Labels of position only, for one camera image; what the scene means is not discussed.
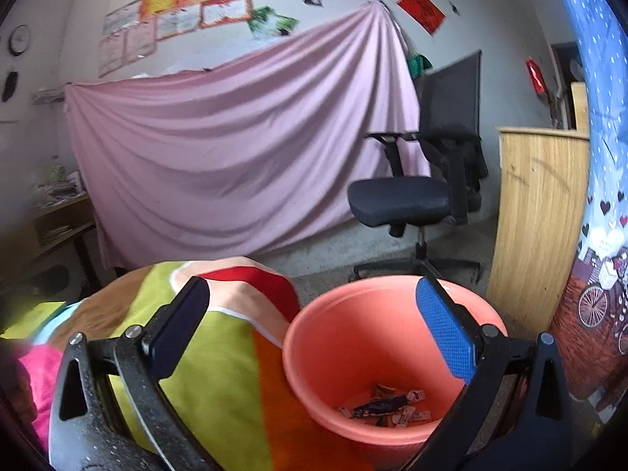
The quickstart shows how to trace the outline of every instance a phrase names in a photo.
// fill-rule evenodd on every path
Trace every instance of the dark blue gripper pad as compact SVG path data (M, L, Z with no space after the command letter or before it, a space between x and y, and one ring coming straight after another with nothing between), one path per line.
M469 384L476 370L475 347L426 278L416 285L416 306L451 374Z

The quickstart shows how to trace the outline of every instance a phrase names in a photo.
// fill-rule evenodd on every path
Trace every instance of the chair base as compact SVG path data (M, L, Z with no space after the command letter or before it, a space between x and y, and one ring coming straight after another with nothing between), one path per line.
M389 259L377 262L365 262L354 267L354 273L349 281L362 279L361 272L366 271L386 271L398 272L400 274L414 274L417 276L432 276L438 279L447 279L441 270L450 269L473 269L476 271L474 283L478 283L482 278L483 268L480 262L462 259L433 259L427 257L427 245L425 243L422 229L419 232L419 242L416 244L416 253L413 257L402 259Z

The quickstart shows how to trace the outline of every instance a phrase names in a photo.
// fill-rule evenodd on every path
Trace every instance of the clock face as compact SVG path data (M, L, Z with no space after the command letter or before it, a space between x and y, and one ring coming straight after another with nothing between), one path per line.
M26 25L20 25L9 36L9 53L20 56L31 45L31 29Z

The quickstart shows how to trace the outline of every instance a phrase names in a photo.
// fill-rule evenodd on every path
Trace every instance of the metal screw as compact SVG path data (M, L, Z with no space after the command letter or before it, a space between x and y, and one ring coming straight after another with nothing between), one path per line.
M482 333L484 333L484 336L488 336L489 338L495 338L499 334L499 329L497 329L493 324L486 324L482 326Z
M541 333L541 341L545 345L551 345L552 343L554 343L554 337L549 333Z
M83 333L77 333L70 338L70 345L78 345L83 341Z
M139 336L141 332L142 326L134 325L126 329L126 331L124 332L124 336L126 336L127 338L135 338L136 336Z

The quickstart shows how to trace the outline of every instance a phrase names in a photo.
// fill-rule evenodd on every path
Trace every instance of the chair backrest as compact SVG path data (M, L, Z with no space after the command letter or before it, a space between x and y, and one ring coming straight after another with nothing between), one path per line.
M419 134L455 126L474 137L479 136L481 61L482 52L477 51L414 82L421 107ZM448 148L447 140L430 139L427 142L423 145L425 157L443 171L442 153ZM479 142L468 143L464 160L467 185L479 191L479 180L489 174ZM443 171L443 175L447 178L446 171Z

